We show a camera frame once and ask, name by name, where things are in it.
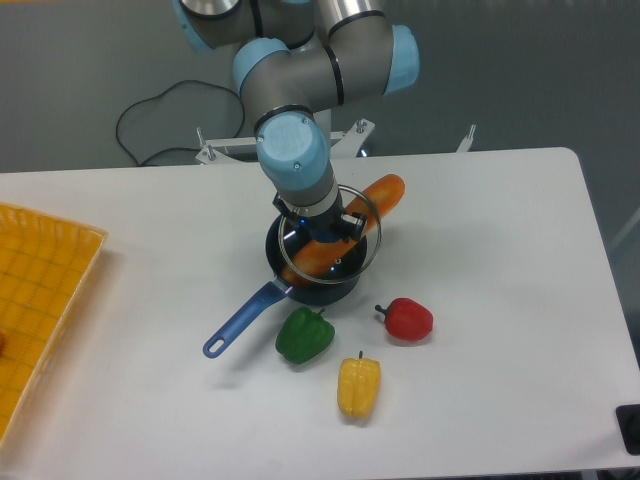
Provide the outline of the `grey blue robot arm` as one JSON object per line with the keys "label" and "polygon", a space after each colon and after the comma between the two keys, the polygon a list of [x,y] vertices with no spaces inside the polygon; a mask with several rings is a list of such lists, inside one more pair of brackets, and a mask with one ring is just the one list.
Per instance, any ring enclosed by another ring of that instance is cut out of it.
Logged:
{"label": "grey blue robot arm", "polygon": [[232,70],[257,140],[259,163],[290,221],[329,243],[359,240],[368,222],[349,214],[317,112],[415,83],[417,41],[379,1],[176,1],[196,47],[237,43]]}

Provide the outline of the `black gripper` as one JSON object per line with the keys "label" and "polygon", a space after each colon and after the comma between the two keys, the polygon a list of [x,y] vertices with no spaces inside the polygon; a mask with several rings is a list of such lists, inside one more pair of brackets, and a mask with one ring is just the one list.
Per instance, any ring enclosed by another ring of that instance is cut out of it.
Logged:
{"label": "black gripper", "polygon": [[344,212],[340,202],[334,203],[328,210],[314,216],[303,213],[300,208],[290,211],[279,193],[275,194],[272,204],[284,218],[288,218],[291,213],[294,222],[306,230],[312,239],[360,241],[365,235],[367,216],[357,212]]}

